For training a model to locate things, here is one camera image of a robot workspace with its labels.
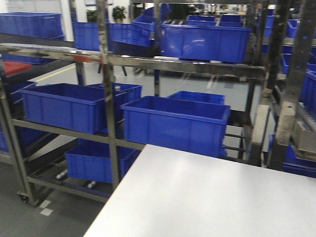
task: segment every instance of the potted plant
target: potted plant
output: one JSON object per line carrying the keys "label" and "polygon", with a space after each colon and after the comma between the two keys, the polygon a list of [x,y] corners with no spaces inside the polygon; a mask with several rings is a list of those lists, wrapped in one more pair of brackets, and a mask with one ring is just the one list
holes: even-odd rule
{"label": "potted plant", "polygon": [[123,19],[126,18],[126,8],[124,6],[116,6],[113,8],[112,16],[116,23],[123,23]]}

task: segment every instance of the stacked blue bins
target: stacked blue bins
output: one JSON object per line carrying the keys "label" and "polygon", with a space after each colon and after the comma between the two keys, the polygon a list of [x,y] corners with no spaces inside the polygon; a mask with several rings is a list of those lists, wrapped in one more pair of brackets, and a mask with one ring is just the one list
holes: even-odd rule
{"label": "stacked blue bins", "polygon": [[224,14],[219,22],[220,26],[242,27],[242,17],[234,14]]}
{"label": "stacked blue bins", "polygon": [[[107,127],[103,89],[62,83],[20,92],[29,121],[92,134]],[[120,106],[125,101],[126,93],[115,91],[117,121],[122,120]]]}
{"label": "stacked blue bins", "polygon": [[299,24],[300,24],[300,20],[288,20],[287,26],[286,26],[287,36],[289,36],[290,38],[295,38]]}
{"label": "stacked blue bins", "polygon": [[316,118],[316,73],[308,71],[305,75],[301,99],[307,111]]}
{"label": "stacked blue bins", "polygon": [[[170,12],[169,4],[161,5],[161,21],[166,20],[166,15]],[[155,31],[154,8],[150,7],[143,11],[143,14],[132,21],[134,25],[143,27],[144,29]]]}
{"label": "stacked blue bins", "polygon": [[215,26],[216,17],[189,15],[187,18],[187,22],[189,26]]}
{"label": "stacked blue bins", "polygon": [[249,28],[222,26],[161,26],[161,55],[183,59],[242,63]]}
{"label": "stacked blue bins", "polygon": [[[274,136],[270,135],[269,151],[272,147],[273,139]],[[301,159],[297,157],[293,145],[289,144],[285,154],[283,171],[292,174],[316,178],[316,161]]]}
{"label": "stacked blue bins", "polygon": [[[14,104],[22,103],[22,94],[19,92],[19,89],[26,89],[35,87],[36,83],[31,81],[26,81],[24,83],[14,85],[8,88],[10,99]],[[15,127],[17,136],[20,138],[20,145],[23,155],[25,155],[27,147],[34,143],[37,139],[41,138],[46,132],[33,130],[24,127]],[[5,140],[4,132],[0,126],[0,150],[9,152],[7,142]]]}
{"label": "stacked blue bins", "polygon": [[[121,178],[132,166],[140,151],[118,147]],[[84,141],[65,153],[69,177],[112,183],[108,144]]]}
{"label": "stacked blue bins", "polygon": [[125,139],[219,157],[230,107],[154,96],[122,106]]}
{"label": "stacked blue bins", "polygon": [[[53,40],[64,40],[61,27],[61,14],[49,12],[8,12],[0,13],[0,32],[40,37]],[[43,64],[50,59],[3,54],[2,60]]]}
{"label": "stacked blue bins", "polygon": [[[288,70],[290,68],[290,60],[291,54],[282,54],[281,55],[281,64],[282,70],[284,74],[288,74]],[[311,70],[312,72],[316,72],[316,57],[311,55],[310,61],[307,64],[307,69]]]}

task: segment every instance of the plastic crate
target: plastic crate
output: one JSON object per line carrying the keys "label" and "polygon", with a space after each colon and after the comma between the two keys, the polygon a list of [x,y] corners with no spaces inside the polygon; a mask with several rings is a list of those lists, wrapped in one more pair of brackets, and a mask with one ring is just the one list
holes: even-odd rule
{"label": "plastic crate", "polygon": [[[26,152],[27,147],[34,143],[36,140],[41,138],[46,134],[44,131],[34,130],[30,128],[25,127],[15,127],[15,131],[17,133],[17,136],[20,138],[20,145],[22,154],[24,155]],[[7,142],[5,140],[4,132],[2,128],[0,127],[0,150],[9,152],[9,148],[7,145]]]}
{"label": "plastic crate", "polygon": [[[20,90],[27,120],[75,131],[95,133],[107,127],[104,90],[90,86],[54,84]],[[126,93],[116,92],[116,119]]]}
{"label": "plastic crate", "polygon": [[212,104],[224,105],[225,103],[225,95],[218,94],[208,94],[201,92],[192,92],[192,91],[178,91],[172,95],[169,95],[167,98],[170,99],[178,99],[178,100],[189,100],[196,102],[205,102]]}
{"label": "plastic crate", "polygon": [[288,20],[286,25],[286,33],[290,38],[295,38],[297,34],[297,28],[300,20]]}
{"label": "plastic crate", "polygon": [[100,50],[98,23],[73,22],[75,48]]}
{"label": "plastic crate", "polygon": [[[121,177],[132,166],[140,151],[118,147]],[[108,144],[85,141],[65,153],[68,176],[112,183],[112,168]]]}
{"label": "plastic crate", "polygon": [[307,72],[303,84],[301,98],[305,108],[316,117],[316,73]]}
{"label": "plastic crate", "polygon": [[188,22],[188,25],[190,26],[215,26],[216,17],[189,15],[187,18],[187,22]]}
{"label": "plastic crate", "polygon": [[134,25],[143,27],[152,32],[155,31],[155,19],[149,15],[140,15],[135,20],[132,21]]}
{"label": "plastic crate", "polygon": [[111,40],[140,45],[153,46],[154,40],[151,39],[152,31],[134,24],[111,23]]}
{"label": "plastic crate", "polygon": [[[134,85],[134,84],[124,84],[124,83],[114,83],[114,85],[118,85],[120,87],[119,91],[125,92],[126,103],[131,102],[133,100],[139,99],[142,96],[142,85]],[[103,88],[103,84],[93,84],[89,85],[97,88]]]}
{"label": "plastic crate", "polygon": [[[271,150],[274,135],[269,136],[269,147]],[[316,161],[301,159],[296,156],[293,145],[290,143],[286,149],[285,161],[283,163],[283,171],[316,178]]]}
{"label": "plastic crate", "polygon": [[127,141],[220,156],[229,106],[146,96],[122,109]]}
{"label": "plastic crate", "polygon": [[11,100],[13,101],[14,104],[17,103],[22,103],[22,94],[19,91],[20,89],[27,89],[27,88],[32,88],[36,86],[36,82],[32,81],[26,81],[14,86],[9,87],[9,93],[11,96]]}
{"label": "plastic crate", "polygon": [[219,22],[220,26],[242,27],[242,18],[240,15],[224,14]]}
{"label": "plastic crate", "polygon": [[0,13],[0,32],[40,38],[63,35],[61,14],[49,12]]}
{"label": "plastic crate", "polygon": [[[284,74],[288,74],[290,69],[290,61],[291,61],[291,54],[282,54],[281,55],[281,65]],[[311,55],[310,62],[307,64],[307,69],[311,70],[312,72],[316,72],[316,58],[315,56]]]}
{"label": "plastic crate", "polygon": [[5,74],[7,76],[15,74],[15,73],[19,73],[31,68],[31,65],[28,63],[17,63],[17,62],[7,62],[7,61],[3,62],[3,66],[4,66]]}
{"label": "plastic crate", "polygon": [[162,24],[161,55],[241,63],[249,28]]}
{"label": "plastic crate", "polygon": [[[262,45],[261,52],[267,53],[268,49],[269,49],[268,45]],[[282,47],[282,53],[291,54],[292,50],[293,50],[293,46],[283,45],[283,47]]]}

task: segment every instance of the vertical metal post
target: vertical metal post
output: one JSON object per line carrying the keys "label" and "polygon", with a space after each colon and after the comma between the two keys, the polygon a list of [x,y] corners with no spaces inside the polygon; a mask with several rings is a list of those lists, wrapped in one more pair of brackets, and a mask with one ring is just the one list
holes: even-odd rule
{"label": "vertical metal post", "polygon": [[294,127],[297,103],[300,98],[309,60],[309,52],[316,27],[316,0],[305,0],[302,19],[294,41],[290,69],[286,80],[284,96],[281,99],[281,111],[277,123],[272,152],[268,166],[282,170],[286,148]]}
{"label": "vertical metal post", "polygon": [[291,1],[278,0],[276,5],[276,16],[267,62],[267,81],[261,94],[252,133],[251,152],[249,157],[249,164],[251,165],[260,165],[261,163],[260,157],[270,113],[270,97],[277,80],[278,65],[282,51],[283,38],[285,35],[290,4]]}
{"label": "vertical metal post", "polygon": [[247,21],[246,26],[253,28],[255,26],[255,15],[256,15],[256,1],[252,0],[250,4],[247,5]]}
{"label": "vertical metal post", "polygon": [[109,131],[109,146],[111,155],[113,188],[120,182],[120,169],[119,159],[117,153],[117,147],[115,145],[115,115],[114,115],[114,94],[112,90],[111,81],[114,80],[113,67],[107,64],[108,54],[108,33],[107,24],[105,19],[105,11],[107,9],[107,0],[97,0],[97,12],[98,12],[98,26],[99,26],[99,40],[101,44],[101,68],[103,73],[103,85],[105,91],[105,104],[106,104],[106,116]]}
{"label": "vertical metal post", "polygon": [[12,117],[9,105],[7,103],[4,86],[2,79],[0,77],[0,107],[1,107],[1,124],[3,126],[3,131],[5,134],[6,141],[9,145],[10,155],[12,157],[13,163],[15,163],[15,172],[18,174],[19,182],[22,188],[22,195],[28,197],[29,203],[36,205],[37,200],[34,196],[34,190],[27,180],[27,171],[24,164],[20,143],[18,136],[15,131],[15,127],[12,124]]}
{"label": "vertical metal post", "polygon": [[160,46],[160,20],[161,20],[161,8],[158,0],[154,0],[154,18],[155,18],[155,46]]}
{"label": "vertical metal post", "polygon": [[76,73],[77,73],[78,84],[86,85],[83,62],[76,62]]}
{"label": "vertical metal post", "polygon": [[258,65],[260,62],[263,35],[265,32],[266,20],[268,16],[268,5],[269,5],[269,0],[262,1],[260,27],[257,31],[258,35],[257,35],[257,41],[256,41],[256,50],[254,52],[254,57],[253,57],[253,65]]}
{"label": "vertical metal post", "polygon": [[154,70],[155,96],[160,96],[160,70]]}

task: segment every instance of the green plant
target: green plant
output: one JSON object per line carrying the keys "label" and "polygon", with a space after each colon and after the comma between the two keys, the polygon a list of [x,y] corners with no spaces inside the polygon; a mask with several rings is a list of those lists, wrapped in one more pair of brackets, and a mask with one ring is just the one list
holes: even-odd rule
{"label": "green plant", "polygon": [[126,18],[126,8],[124,6],[116,6],[113,8],[112,16],[114,20],[123,20]]}
{"label": "green plant", "polygon": [[87,20],[88,22],[97,22],[97,10],[88,10],[87,11]]}

